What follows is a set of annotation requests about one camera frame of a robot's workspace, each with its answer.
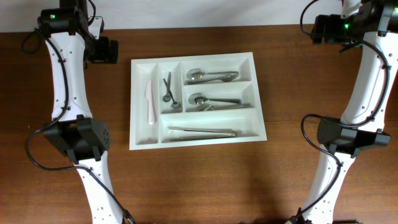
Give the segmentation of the small steel teaspoon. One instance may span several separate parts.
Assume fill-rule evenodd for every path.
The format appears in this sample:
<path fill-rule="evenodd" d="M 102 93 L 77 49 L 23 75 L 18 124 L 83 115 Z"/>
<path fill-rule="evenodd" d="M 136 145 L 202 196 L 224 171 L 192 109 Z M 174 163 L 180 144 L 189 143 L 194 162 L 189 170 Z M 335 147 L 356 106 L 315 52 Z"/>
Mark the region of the small steel teaspoon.
<path fill-rule="evenodd" d="M 171 94 L 170 94 L 170 81 L 171 81 L 171 72 L 169 72 L 167 80 L 163 79 L 165 87 L 166 87 L 166 94 L 162 97 L 162 101 L 167 103 L 171 100 Z"/>

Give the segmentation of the steel dessert spoon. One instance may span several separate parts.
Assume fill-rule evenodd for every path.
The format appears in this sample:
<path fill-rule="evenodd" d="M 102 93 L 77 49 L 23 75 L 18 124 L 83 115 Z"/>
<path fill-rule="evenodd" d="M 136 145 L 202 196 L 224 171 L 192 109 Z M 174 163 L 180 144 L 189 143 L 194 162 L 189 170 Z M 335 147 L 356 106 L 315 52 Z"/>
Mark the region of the steel dessert spoon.
<path fill-rule="evenodd" d="M 169 94 L 169 96 L 170 96 L 170 98 L 171 98 L 171 100 L 172 100 L 171 107 L 172 107 L 173 109 L 175 109 L 175 110 L 181 108 L 181 103 L 179 103 L 179 102 L 177 102 L 177 101 L 174 100 L 174 96 L 173 96 L 173 94 L 172 94 L 172 92 L 171 92 L 171 90 L 170 90 L 170 88 L 169 88 L 169 84 L 167 83 L 167 81 L 166 81 L 165 79 L 163 79 L 163 81 L 164 81 L 164 83 L 165 83 L 165 86 L 166 86 L 166 89 L 167 89 L 167 91 L 168 91 L 168 94 Z"/>

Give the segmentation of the large steel spoon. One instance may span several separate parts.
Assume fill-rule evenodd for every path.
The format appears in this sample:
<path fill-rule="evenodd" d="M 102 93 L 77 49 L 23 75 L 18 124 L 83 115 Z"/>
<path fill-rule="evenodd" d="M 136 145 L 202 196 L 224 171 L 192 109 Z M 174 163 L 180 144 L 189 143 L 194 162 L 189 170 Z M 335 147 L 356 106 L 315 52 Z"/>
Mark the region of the large steel spoon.
<path fill-rule="evenodd" d="M 216 101 L 216 102 L 222 102 L 222 103 L 232 103 L 232 104 L 242 104 L 242 101 L 240 99 L 221 99 L 221 98 L 207 98 L 204 94 L 202 93 L 194 93 L 188 97 L 188 102 L 191 105 L 201 105 L 204 104 L 207 101 Z"/>

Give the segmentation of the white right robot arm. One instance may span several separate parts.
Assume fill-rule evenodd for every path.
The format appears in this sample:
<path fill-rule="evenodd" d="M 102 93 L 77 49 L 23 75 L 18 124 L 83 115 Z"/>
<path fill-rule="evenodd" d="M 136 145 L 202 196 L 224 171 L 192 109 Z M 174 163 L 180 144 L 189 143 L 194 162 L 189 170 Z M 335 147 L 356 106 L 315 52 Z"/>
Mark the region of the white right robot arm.
<path fill-rule="evenodd" d="M 343 1 L 341 14 L 319 15 L 313 43 L 361 47 L 361 64 L 349 103 L 340 118 L 317 115 L 320 161 L 310 194 L 288 223 L 333 223 L 346 173 L 362 151 L 386 146 L 386 106 L 397 73 L 397 1 Z"/>

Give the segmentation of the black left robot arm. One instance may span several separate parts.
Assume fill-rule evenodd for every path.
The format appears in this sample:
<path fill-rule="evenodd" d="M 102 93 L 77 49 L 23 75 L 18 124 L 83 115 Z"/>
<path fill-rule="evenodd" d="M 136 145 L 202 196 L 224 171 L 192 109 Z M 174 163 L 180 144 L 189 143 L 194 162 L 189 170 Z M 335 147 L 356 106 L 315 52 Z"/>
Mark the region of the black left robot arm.
<path fill-rule="evenodd" d="M 113 194 L 108 171 L 110 135 L 93 119 L 85 89 L 88 63 L 115 64 L 116 40 L 101 36 L 104 21 L 88 15 L 88 1 L 60 1 L 38 18 L 52 63 L 54 101 L 45 138 L 77 171 L 85 188 L 93 223 L 124 223 L 124 211 Z"/>

